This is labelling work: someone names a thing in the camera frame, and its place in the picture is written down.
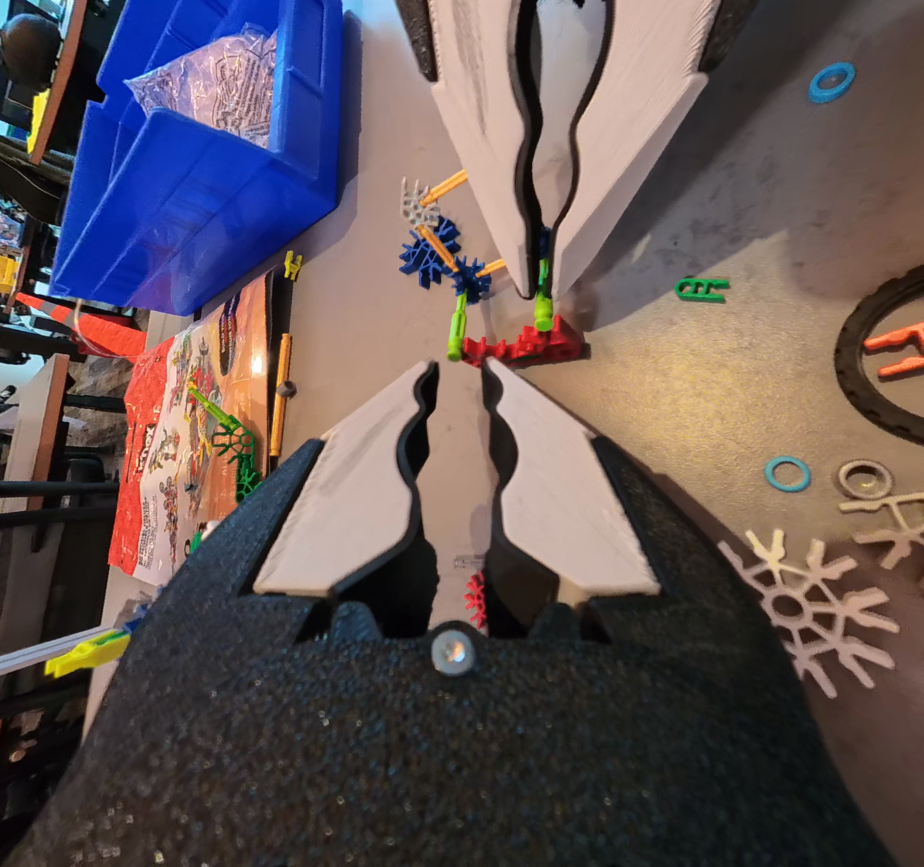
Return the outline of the white snowflake toy connector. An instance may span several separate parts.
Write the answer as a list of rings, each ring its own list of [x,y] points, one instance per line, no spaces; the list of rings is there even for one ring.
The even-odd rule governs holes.
[[[810,679],[829,699],[838,697],[826,664],[834,661],[867,690],[875,688],[869,671],[875,666],[895,670],[893,656],[865,641],[853,630],[898,634],[895,619],[882,613],[890,602],[879,587],[839,592],[844,576],[858,567],[851,556],[830,558],[826,544],[813,539],[801,564],[789,561],[786,536],[775,529],[770,544],[753,531],[745,533],[751,558],[745,559],[730,543],[719,552],[740,579],[757,595],[759,605],[776,631],[799,680]]]

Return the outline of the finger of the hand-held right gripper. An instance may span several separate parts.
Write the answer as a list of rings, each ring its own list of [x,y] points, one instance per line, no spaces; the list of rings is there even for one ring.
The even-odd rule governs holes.
[[[527,184],[535,117],[517,67],[523,0],[427,0],[435,103],[518,294],[538,281],[539,210]]]
[[[708,81],[722,0],[606,0],[602,52],[569,134],[575,181],[554,229],[552,297],[587,270]]]

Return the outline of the yellow and blue toy piece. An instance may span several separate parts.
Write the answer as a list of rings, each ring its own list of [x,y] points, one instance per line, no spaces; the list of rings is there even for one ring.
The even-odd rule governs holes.
[[[131,639],[131,630],[108,630],[77,644],[68,652],[45,662],[43,674],[54,679],[79,670],[94,669],[121,657]]]

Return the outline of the clear plastic bag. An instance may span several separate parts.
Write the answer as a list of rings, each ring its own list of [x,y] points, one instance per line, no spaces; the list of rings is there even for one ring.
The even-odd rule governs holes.
[[[125,85],[146,115],[169,109],[266,149],[277,35],[248,24]]]

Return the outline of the black round object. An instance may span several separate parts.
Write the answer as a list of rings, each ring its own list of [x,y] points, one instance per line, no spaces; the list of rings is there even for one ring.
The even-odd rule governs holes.
[[[62,37],[44,16],[22,13],[1,29],[1,64],[8,79],[32,94],[47,91],[58,63]]]

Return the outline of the blue plastic storage bin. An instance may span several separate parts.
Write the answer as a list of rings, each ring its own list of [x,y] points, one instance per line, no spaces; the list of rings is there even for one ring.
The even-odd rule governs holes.
[[[252,24],[278,34],[269,140],[169,108],[127,79]],[[127,0],[87,105],[52,295],[190,315],[339,200],[341,0]]]

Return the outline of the long yellow toy rod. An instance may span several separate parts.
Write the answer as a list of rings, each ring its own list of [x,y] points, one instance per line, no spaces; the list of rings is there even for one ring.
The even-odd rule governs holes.
[[[288,399],[279,399],[275,394],[275,390],[281,382],[290,379],[291,352],[292,335],[284,333],[281,338],[280,351],[276,365],[276,377],[273,386],[269,435],[269,457],[271,458],[280,457],[282,450],[284,416]]]

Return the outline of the pale fan-shaped toy connector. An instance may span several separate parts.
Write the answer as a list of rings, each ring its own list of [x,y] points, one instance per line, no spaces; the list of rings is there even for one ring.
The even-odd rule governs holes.
[[[838,504],[840,513],[874,514],[886,512],[887,526],[870,531],[856,531],[851,534],[857,545],[887,546],[887,550],[878,559],[882,569],[891,571],[906,558],[911,556],[915,546],[923,546],[923,524],[914,524],[907,516],[906,509],[911,505],[923,504],[923,493],[890,494],[872,500],[850,500]]]

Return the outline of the grey toy connector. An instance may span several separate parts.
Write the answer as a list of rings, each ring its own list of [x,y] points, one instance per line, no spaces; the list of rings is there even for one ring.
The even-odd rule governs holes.
[[[411,184],[407,178],[402,179],[400,211],[413,230],[423,227],[434,231],[439,226],[440,208],[435,202],[426,201],[429,195],[430,188],[420,180]]]

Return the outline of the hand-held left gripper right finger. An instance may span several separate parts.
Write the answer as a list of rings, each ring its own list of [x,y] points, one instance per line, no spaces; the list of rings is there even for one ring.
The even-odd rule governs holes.
[[[486,409],[513,437],[514,465],[499,491],[506,541],[557,577],[558,596],[658,595],[591,429],[499,360],[481,376]]]

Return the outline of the K'nex instruction booklet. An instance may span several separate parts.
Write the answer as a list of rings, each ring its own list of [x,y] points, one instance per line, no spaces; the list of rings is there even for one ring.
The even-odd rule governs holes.
[[[269,468],[271,289],[261,275],[136,360],[108,561],[140,582],[164,586],[196,536],[237,506],[235,469],[214,449],[217,422],[189,395],[190,380],[248,428],[257,468]]]

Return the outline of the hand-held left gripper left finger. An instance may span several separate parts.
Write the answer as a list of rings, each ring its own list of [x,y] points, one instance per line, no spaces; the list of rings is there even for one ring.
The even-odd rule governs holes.
[[[321,438],[255,594],[341,595],[410,546],[439,373],[435,361],[415,364]]]

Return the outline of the large blue toy connector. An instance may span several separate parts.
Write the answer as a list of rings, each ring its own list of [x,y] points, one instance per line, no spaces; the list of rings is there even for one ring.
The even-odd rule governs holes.
[[[441,215],[435,234],[450,255],[460,254],[460,231],[451,219]],[[402,261],[399,271],[404,274],[416,274],[423,289],[428,290],[432,285],[440,285],[444,276],[452,276],[451,268],[433,248],[431,242],[421,237],[417,231],[410,230],[410,243],[406,242],[402,247],[404,250],[399,256]]]

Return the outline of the orange flat toy connector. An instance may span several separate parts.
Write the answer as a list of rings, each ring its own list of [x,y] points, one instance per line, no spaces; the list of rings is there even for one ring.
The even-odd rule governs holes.
[[[863,341],[862,349],[866,354],[878,353],[886,349],[902,349],[916,345],[917,353],[905,357],[899,362],[886,364],[878,368],[880,380],[895,380],[906,375],[921,375],[923,371],[923,322],[898,328],[893,331],[868,337]]]

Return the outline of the green connector toy structure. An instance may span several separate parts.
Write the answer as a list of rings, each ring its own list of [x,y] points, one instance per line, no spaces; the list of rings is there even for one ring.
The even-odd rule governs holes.
[[[256,465],[257,445],[254,435],[234,415],[224,411],[211,399],[206,398],[195,382],[189,381],[187,391],[202,409],[217,422],[213,434],[213,446],[219,456],[226,457],[229,466],[235,469],[236,505],[246,500],[263,481],[263,474]]]

